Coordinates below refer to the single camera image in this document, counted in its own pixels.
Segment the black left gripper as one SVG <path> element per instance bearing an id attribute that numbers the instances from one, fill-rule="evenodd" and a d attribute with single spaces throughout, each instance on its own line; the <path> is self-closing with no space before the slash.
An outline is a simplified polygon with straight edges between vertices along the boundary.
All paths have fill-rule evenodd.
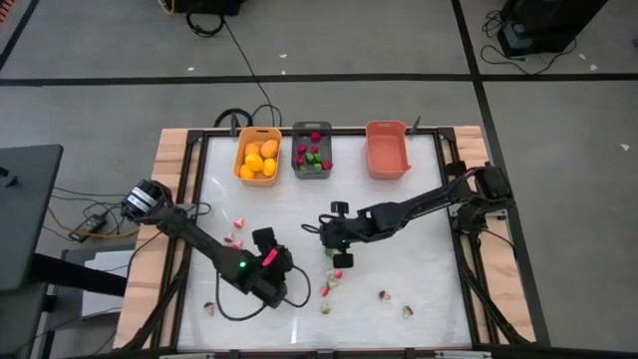
<path id="1" fill-rule="evenodd" d="M 265 305 L 276 308 L 288 292 L 285 275 L 294 266 L 292 254 L 285 245 L 278 243 L 272 227 L 253 230 L 252 238 L 259 255 L 256 257 L 258 277 L 251 292 Z M 278 255 L 269 266 L 264 267 L 262 261 L 273 248 L 278 250 Z"/>

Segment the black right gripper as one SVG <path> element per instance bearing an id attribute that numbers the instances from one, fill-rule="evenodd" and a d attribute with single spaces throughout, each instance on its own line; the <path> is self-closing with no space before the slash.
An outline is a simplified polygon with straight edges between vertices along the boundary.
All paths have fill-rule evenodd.
<path id="1" fill-rule="evenodd" d="M 330 203 L 331 214 L 321 215 L 321 242 L 325 248 L 333 248 L 335 269 L 351 268 L 354 256 L 347 250 L 353 242 L 366 241 L 369 220 L 364 215 L 348 218 L 349 204 L 344 201 Z"/>

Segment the grey plastic basket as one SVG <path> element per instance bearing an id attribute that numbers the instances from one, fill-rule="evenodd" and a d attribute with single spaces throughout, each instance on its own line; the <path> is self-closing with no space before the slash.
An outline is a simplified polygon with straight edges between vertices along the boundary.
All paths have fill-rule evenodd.
<path id="1" fill-rule="evenodd" d="M 319 143 L 312 143 L 310 138 L 312 133 L 320 133 L 322 135 L 322 140 Z M 291 166 L 293 168 L 295 176 L 299 180 L 326 180 L 330 176 L 333 168 L 330 171 L 322 170 L 321 173 L 315 173 L 314 165 L 315 164 L 322 165 L 324 161 L 330 161 L 334 165 L 332 160 L 332 126 L 328 122 L 297 122 L 292 127 L 291 140 L 292 140 Z M 308 173 L 306 174 L 303 174 L 299 170 L 300 167 L 296 166 L 296 158 L 298 156 L 304 157 L 304 154 L 305 154 L 305 153 L 303 155 L 297 154 L 297 147 L 299 145 L 307 146 L 307 151 L 305 153 L 310 153 L 310 148 L 312 146 L 318 146 L 319 148 L 318 154 L 320 154 L 323 158 L 322 163 L 313 162 L 312 164 L 308 164 L 305 161 L 303 166 L 308 167 Z"/>

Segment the orange plastic basket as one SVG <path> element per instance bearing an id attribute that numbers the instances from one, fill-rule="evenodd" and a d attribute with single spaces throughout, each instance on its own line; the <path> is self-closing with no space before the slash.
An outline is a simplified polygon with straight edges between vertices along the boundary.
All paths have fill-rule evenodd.
<path id="1" fill-rule="evenodd" d="M 407 173 L 407 126 L 400 121 L 372 121 L 366 125 L 369 174 L 376 180 L 398 180 Z"/>

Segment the yellow plastic basket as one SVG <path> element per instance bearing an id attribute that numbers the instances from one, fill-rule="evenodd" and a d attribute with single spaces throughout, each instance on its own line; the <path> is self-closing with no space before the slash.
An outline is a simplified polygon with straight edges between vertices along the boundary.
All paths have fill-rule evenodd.
<path id="1" fill-rule="evenodd" d="M 255 173 L 255 179 L 242 179 L 239 175 L 239 169 L 242 165 L 245 165 L 244 147 L 248 143 L 258 143 L 260 146 L 267 140 L 278 140 L 280 147 L 276 158 L 277 171 L 273 178 L 267 178 L 262 172 Z M 238 144 L 236 147 L 236 154 L 234 159 L 233 173 L 234 175 L 245 185 L 252 186 L 273 186 L 276 183 L 278 176 L 278 167 L 281 155 L 282 134 L 276 128 L 257 128 L 250 127 L 242 130 L 239 134 Z"/>

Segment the white flat box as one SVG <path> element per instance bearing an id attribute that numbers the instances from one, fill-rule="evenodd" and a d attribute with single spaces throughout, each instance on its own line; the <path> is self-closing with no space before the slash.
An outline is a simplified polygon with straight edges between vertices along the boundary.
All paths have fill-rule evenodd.
<path id="1" fill-rule="evenodd" d="M 132 250 L 98 252 L 93 259 L 85 262 L 85 266 L 118 276 L 126 276 L 132 254 Z M 119 312 L 123 303 L 122 296 L 84 291 L 81 315 L 89 317 L 99 313 Z"/>

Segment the black power adapter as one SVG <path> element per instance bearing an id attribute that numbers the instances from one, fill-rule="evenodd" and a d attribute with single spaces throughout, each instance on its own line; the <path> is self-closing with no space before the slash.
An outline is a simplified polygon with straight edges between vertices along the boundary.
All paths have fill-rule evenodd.
<path id="1" fill-rule="evenodd" d="M 72 241 L 82 243 L 92 234 L 98 234 L 106 223 L 107 220 L 104 214 L 91 214 L 77 227 L 70 230 L 67 237 Z"/>

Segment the black support beam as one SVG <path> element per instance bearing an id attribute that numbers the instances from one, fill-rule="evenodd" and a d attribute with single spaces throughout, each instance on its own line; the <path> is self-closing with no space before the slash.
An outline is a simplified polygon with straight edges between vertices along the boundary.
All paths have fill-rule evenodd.
<path id="1" fill-rule="evenodd" d="M 119 297 L 128 283 L 125 277 L 39 253 L 33 257 L 29 279 Z"/>

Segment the dark grey desk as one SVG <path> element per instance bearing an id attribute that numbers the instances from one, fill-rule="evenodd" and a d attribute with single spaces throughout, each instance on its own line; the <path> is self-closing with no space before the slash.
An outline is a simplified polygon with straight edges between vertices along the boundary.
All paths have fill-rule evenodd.
<path id="1" fill-rule="evenodd" d="M 48 282 L 59 260 L 36 252 L 64 148 L 0 149 L 0 292 Z"/>

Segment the black floor equipment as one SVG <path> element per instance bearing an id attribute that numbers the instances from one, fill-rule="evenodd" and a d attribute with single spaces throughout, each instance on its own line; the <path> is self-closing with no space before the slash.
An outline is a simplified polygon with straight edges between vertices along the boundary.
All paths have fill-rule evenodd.
<path id="1" fill-rule="evenodd" d="M 176 13 L 200 13 L 235 16 L 246 0 L 162 0 Z"/>

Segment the black equipment case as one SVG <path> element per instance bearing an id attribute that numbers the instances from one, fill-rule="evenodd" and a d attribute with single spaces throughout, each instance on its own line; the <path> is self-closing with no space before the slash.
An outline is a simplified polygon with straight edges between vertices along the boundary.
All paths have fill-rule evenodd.
<path id="1" fill-rule="evenodd" d="M 496 38 L 508 57 L 561 53 L 608 0 L 507 0 Z"/>

